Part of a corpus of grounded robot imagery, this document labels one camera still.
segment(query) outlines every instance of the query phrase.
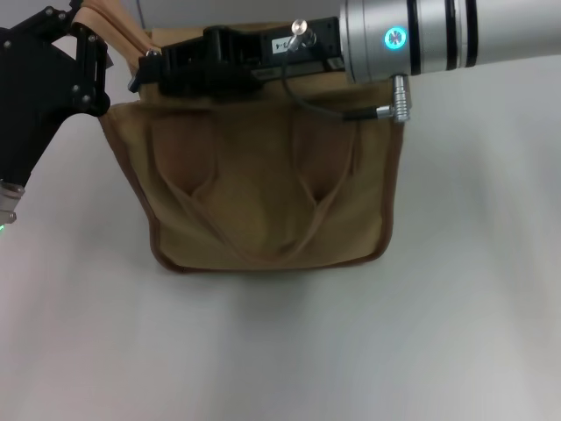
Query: tan canvas bag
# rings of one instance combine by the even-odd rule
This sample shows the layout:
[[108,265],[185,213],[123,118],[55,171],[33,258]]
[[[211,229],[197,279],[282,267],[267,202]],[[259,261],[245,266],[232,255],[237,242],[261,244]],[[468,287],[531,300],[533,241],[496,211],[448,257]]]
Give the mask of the tan canvas bag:
[[[164,46],[201,34],[151,36]],[[290,83],[333,110],[391,103],[389,83],[350,86],[344,74]],[[146,86],[139,102],[116,105],[101,121],[166,268],[335,267],[374,260],[389,244],[403,136],[389,120],[326,118],[270,82],[229,102],[166,98]]]

